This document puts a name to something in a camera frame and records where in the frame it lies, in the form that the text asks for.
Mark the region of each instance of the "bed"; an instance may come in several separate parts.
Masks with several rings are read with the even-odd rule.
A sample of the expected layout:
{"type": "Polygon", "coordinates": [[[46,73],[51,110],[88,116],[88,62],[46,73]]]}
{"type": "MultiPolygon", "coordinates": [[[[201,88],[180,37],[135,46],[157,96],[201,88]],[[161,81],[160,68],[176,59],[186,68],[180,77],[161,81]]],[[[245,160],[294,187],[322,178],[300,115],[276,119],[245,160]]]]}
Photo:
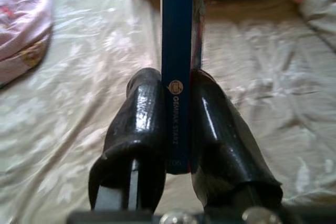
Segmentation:
{"type": "MultiPolygon", "coordinates": [[[[204,69],[250,126],[285,205],[336,205],[330,1],[317,1],[320,9],[316,0],[206,4],[204,69]]],[[[1,90],[1,223],[64,223],[89,209],[89,169],[128,80],[143,67],[160,69],[160,0],[52,6],[44,60],[1,90]]],[[[190,175],[168,175],[157,213],[173,208],[202,210],[190,175]]]]}

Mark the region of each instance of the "pink cloth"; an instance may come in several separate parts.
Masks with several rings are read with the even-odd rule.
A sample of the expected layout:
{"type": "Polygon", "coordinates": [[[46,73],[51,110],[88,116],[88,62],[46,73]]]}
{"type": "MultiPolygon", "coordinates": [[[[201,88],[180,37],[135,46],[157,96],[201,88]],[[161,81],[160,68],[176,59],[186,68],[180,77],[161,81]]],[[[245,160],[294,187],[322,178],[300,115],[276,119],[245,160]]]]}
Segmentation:
{"type": "Polygon", "coordinates": [[[37,65],[51,32],[51,0],[0,0],[0,86],[37,65]]]}

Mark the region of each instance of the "logo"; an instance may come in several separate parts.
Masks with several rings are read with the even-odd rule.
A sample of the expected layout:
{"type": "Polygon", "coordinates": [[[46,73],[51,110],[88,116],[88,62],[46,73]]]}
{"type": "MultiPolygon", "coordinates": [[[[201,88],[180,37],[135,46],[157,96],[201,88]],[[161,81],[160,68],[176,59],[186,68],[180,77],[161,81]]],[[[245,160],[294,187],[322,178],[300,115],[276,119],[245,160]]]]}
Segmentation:
{"type": "Polygon", "coordinates": [[[181,94],[183,91],[183,84],[180,81],[174,80],[169,83],[168,89],[172,94],[181,94]]]}

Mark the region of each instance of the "metal bolt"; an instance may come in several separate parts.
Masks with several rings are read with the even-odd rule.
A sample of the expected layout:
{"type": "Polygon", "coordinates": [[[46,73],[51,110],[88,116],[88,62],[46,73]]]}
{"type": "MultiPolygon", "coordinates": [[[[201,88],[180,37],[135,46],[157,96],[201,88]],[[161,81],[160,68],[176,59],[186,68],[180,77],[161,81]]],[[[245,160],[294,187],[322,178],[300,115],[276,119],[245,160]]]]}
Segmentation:
{"type": "Polygon", "coordinates": [[[160,224],[198,224],[198,221],[187,212],[174,210],[164,214],[160,219],[160,224]]]}
{"type": "Polygon", "coordinates": [[[246,224],[282,224],[280,218],[264,207],[248,208],[242,215],[246,224]]]}

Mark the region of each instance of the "white bedsheet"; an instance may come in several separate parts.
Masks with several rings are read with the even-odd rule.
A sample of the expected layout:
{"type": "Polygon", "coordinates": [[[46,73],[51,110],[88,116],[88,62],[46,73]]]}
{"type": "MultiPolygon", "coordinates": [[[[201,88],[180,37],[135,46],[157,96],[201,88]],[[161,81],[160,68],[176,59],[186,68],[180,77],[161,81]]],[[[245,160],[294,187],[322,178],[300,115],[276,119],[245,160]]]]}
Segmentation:
{"type": "MultiPolygon", "coordinates": [[[[160,0],[53,0],[38,68],[1,91],[0,223],[64,223],[140,68],[160,68],[160,0]]],[[[336,204],[336,55],[292,0],[209,0],[204,69],[254,133],[286,204],[336,204]]],[[[199,211],[189,175],[158,212],[199,211]]]]}

